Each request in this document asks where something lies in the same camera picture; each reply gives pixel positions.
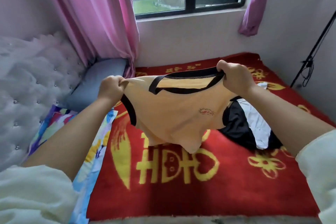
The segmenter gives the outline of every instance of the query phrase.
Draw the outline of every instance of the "black pole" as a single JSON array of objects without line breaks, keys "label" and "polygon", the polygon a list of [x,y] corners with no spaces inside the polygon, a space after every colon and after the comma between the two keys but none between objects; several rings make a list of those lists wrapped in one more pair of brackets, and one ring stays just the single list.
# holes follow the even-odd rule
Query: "black pole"
[{"label": "black pole", "polygon": [[317,48],[317,46],[319,45],[319,43],[321,42],[323,36],[326,34],[328,28],[330,27],[330,25],[333,23],[333,21],[336,18],[336,11],[334,12],[333,16],[331,17],[330,21],[328,22],[328,24],[326,25],[326,27],[324,28],[324,30],[322,31],[322,34],[320,35],[320,37],[318,38],[317,42],[315,43],[313,49],[311,50],[311,52],[309,53],[308,57],[306,58],[306,60],[303,62],[303,65],[300,69],[300,71],[297,73],[295,79],[292,81],[291,84],[291,88],[294,86],[294,83],[296,82],[297,78],[300,76],[300,74],[302,73],[303,69],[305,68],[305,66],[308,63],[309,58],[313,55],[315,49]]}]

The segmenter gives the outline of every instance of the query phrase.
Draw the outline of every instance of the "white headboard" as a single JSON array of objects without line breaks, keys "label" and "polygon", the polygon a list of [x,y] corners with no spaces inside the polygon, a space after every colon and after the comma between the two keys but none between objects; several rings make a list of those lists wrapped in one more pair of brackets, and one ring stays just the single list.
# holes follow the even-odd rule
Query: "white headboard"
[{"label": "white headboard", "polygon": [[24,41],[0,37],[0,171],[20,164],[52,104],[85,70],[61,34]]}]

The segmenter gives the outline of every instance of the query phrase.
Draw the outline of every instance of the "pink curtain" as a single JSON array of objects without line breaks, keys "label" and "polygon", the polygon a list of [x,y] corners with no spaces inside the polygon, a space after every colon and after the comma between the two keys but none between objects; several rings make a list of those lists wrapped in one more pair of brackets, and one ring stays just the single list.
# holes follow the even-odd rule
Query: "pink curtain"
[{"label": "pink curtain", "polygon": [[84,64],[126,58],[125,77],[134,76],[139,32],[132,0],[53,0],[65,30]]},{"label": "pink curtain", "polygon": [[257,35],[260,23],[263,19],[266,2],[267,0],[251,0],[238,29],[240,34],[245,36]]}]

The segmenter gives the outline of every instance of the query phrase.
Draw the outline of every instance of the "gray pillow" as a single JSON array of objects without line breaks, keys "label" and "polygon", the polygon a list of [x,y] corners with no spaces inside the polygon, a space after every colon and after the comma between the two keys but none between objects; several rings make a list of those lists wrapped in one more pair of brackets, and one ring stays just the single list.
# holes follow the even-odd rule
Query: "gray pillow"
[{"label": "gray pillow", "polygon": [[95,63],[90,67],[82,82],[67,96],[66,108],[80,112],[97,99],[100,82],[109,75],[123,75],[127,59],[108,59]]}]

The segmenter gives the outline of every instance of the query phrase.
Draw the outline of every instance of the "wall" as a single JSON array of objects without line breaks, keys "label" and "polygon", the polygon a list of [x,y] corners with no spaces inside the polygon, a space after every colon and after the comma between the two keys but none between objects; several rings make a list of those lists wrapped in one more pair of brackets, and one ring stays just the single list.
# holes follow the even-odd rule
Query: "wall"
[{"label": "wall", "polygon": [[0,35],[30,39],[62,29],[51,0],[0,0]]},{"label": "wall", "polygon": [[[301,60],[308,56],[335,10],[336,0],[321,0],[311,23],[309,37],[306,39],[307,44],[299,51]],[[319,48],[314,64],[313,75],[308,85],[297,88],[297,91],[336,122],[336,22]]]},{"label": "wall", "polygon": [[[286,82],[282,57],[296,55],[307,38],[319,0],[268,0],[258,35],[237,33],[244,10],[139,20],[141,52],[137,66],[157,66],[257,52]],[[293,65],[297,71],[300,64]]]}]

